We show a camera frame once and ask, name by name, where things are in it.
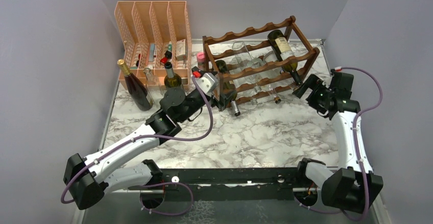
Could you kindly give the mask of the dark bottle white label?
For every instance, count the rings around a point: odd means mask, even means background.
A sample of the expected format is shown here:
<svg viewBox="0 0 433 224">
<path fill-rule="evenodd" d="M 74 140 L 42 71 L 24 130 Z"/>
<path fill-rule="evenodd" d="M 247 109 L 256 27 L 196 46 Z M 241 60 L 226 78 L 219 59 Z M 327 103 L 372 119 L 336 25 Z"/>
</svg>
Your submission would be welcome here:
<svg viewBox="0 0 433 224">
<path fill-rule="evenodd" d="M 278 62 L 282 62 L 287 58 L 294 56 L 294 52 L 292 51 L 288 40 L 279 29 L 269 32 L 267 39 L 271 44 Z M 297 63 L 286 64 L 282 67 L 282 69 L 292 76 L 296 86 L 300 86 L 302 84 L 302 80 L 297 72 Z"/>
</svg>

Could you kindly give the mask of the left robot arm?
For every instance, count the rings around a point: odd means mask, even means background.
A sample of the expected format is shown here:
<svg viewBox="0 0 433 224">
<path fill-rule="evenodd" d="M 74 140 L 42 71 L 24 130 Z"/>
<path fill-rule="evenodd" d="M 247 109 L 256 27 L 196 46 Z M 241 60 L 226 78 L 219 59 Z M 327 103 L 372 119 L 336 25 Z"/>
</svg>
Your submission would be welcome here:
<svg viewBox="0 0 433 224">
<path fill-rule="evenodd" d="M 150 189 L 157 187 L 161 176 L 152 160 L 145 160 L 133 167 L 124 168 L 123 165 L 168 140 L 194 142 L 206 138 L 213 127 L 211 109 L 219 105 L 220 101 L 213 92 L 200 85 L 196 85 L 188 95 L 180 89 L 170 88 L 161 100 L 161 108 L 133 133 L 99 152 L 86 157 L 76 153 L 68 158 L 61 203 L 75 203 L 78 209 L 85 210 L 98 203 L 106 194 L 120 189 L 138 185 Z M 180 123 L 202 108 L 206 108 L 209 113 L 207 131 L 198 137 L 178 137 Z"/>
</svg>

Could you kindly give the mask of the red wine bottle gold cap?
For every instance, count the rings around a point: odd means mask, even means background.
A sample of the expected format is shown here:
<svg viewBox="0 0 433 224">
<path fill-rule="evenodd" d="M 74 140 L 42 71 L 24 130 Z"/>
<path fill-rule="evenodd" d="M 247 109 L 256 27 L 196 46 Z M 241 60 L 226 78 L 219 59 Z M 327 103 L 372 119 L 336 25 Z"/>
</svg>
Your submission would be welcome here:
<svg viewBox="0 0 433 224">
<path fill-rule="evenodd" d="M 153 106 L 153 100 L 145 85 L 133 74 L 124 59 L 119 59 L 117 65 L 124 75 L 127 90 L 136 106 L 142 111 L 148 111 Z"/>
</svg>

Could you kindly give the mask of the green wine bottle brown label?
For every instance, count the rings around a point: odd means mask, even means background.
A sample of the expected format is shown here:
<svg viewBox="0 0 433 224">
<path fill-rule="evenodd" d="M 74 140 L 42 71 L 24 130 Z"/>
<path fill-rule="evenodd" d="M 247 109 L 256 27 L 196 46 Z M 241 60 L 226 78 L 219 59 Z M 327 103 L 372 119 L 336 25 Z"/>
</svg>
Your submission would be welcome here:
<svg viewBox="0 0 433 224">
<path fill-rule="evenodd" d="M 182 79 L 177 73 L 174 72 L 172 63 L 170 61 L 167 61 L 164 64 L 164 68 L 166 71 L 166 76 L 164 78 L 165 87 L 166 88 L 174 88 L 174 87 L 183 88 Z"/>
</svg>

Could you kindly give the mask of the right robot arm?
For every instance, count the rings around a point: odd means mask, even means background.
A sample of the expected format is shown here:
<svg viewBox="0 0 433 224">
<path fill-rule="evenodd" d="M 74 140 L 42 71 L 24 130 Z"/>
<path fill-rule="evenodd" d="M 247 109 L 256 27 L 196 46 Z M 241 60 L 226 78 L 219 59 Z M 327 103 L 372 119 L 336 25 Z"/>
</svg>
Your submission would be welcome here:
<svg viewBox="0 0 433 224">
<path fill-rule="evenodd" d="M 321 189 L 324 205 L 345 212 L 363 214 L 373 204 L 383 188 L 383 179 L 375 175 L 364 149 L 361 132 L 361 107 L 352 100 L 354 76 L 349 73 L 332 73 L 329 86 L 317 75 L 311 74 L 293 95 L 306 98 L 308 105 L 319 115 L 328 118 L 336 135 L 339 168 L 331 171 L 325 163 L 304 158 L 298 163 L 295 181 L 302 187 L 314 183 Z"/>
</svg>

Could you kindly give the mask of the brown wooden wine rack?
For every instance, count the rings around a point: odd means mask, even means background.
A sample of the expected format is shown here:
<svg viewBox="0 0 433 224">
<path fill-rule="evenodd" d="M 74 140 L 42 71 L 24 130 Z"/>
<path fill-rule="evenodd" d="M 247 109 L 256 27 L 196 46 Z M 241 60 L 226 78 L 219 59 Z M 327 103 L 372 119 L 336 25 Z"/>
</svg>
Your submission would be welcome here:
<svg viewBox="0 0 433 224">
<path fill-rule="evenodd" d="M 218 73 L 219 86 L 213 92 L 215 96 L 226 93 L 229 90 L 223 88 L 224 82 L 232 81 L 236 87 L 237 105 L 250 102 L 252 96 L 245 95 L 244 92 L 253 89 L 252 84 L 238 84 L 237 79 L 242 79 L 250 75 L 256 75 L 257 85 L 261 87 L 261 92 L 257 93 L 254 98 L 272 96 L 274 102 L 279 103 L 279 93 L 292 89 L 296 86 L 292 76 L 285 72 L 282 67 L 286 64 L 297 63 L 297 72 L 304 83 L 304 79 L 318 57 L 320 51 L 317 47 L 312 47 L 304 34 L 300 31 L 295 23 L 294 16 L 285 19 L 281 23 L 269 22 L 263 27 L 256 29 L 248 27 L 243 32 L 227 32 L 224 36 L 214 38 L 203 36 L 203 50 L 206 59 L 206 68 Z M 277 57 L 269 43 L 268 33 L 279 29 L 288 40 L 288 43 L 294 52 L 294 56 L 278 62 Z M 243 41 L 253 58 L 254 68 L 246 68 L 238 73 L 235 51 L 232 45 L 235 41 Z M 221 73 L 216 65 L 217 60 L 224 60 L 229 69 L 229 73 Z"/>
</svg>

